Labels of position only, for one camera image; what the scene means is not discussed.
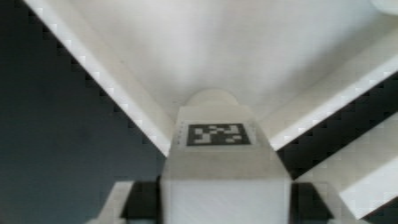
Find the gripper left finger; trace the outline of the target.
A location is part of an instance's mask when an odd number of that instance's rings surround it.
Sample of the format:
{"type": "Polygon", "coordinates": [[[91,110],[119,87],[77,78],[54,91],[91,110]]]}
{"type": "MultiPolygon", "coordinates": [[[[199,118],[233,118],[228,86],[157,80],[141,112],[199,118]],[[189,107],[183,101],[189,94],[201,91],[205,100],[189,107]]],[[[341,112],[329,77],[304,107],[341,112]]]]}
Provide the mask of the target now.
{"type": "Polygon", "coordinates": [[[158,181],[118,181],[87,224],[164,224],[158,181]]]}

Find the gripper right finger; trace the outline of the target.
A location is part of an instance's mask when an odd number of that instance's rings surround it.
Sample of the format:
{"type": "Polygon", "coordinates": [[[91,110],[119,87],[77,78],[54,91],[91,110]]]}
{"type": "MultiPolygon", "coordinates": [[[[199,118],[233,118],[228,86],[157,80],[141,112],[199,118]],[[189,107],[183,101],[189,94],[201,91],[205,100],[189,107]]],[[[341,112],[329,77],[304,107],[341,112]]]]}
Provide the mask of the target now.
{"type": "Polygon", "coordinates": [[[356,224],[356,218],[329,183],[292,184],[288,224],[356,224]]]}

